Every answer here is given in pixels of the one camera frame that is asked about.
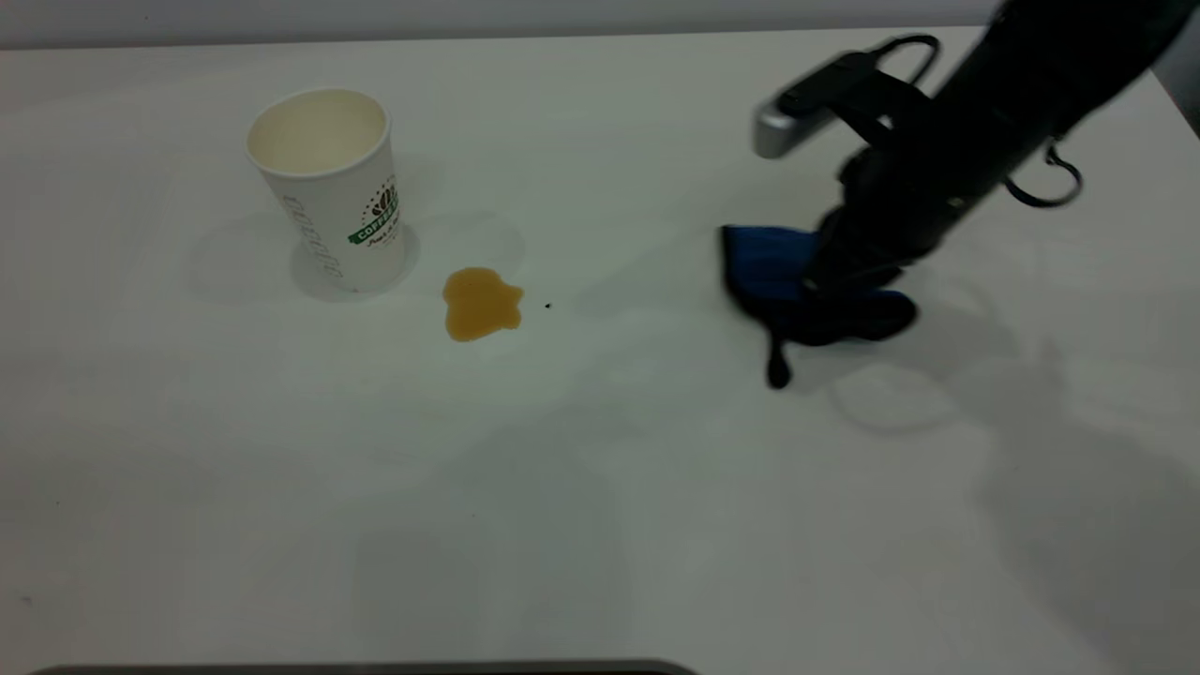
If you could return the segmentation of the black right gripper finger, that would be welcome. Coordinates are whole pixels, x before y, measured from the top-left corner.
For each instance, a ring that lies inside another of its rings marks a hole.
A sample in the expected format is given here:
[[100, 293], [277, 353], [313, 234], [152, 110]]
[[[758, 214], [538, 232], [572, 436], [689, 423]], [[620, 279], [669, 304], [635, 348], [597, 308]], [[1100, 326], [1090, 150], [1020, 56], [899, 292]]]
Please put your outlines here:
[[806, 239], [804, 261], [799, 270], [799, 287], [806, 294], [822, 295], [836, 288], [842, 277], [844, 251], [839, 243]]
[[846, 295], [863, 295], [889, 287], [905, 274], [904, 265], [878, 265], [846, 277]]

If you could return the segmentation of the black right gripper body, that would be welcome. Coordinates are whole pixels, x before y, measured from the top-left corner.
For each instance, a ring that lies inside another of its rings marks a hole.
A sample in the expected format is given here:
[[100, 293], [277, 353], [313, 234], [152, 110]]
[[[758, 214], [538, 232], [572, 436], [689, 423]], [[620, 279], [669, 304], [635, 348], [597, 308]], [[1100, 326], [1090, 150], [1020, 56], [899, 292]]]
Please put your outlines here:
[[866, 149], [821, 239], [844, 251], [842, 275], [930, 255], [980, 201], [980, 151], [955, 141]]

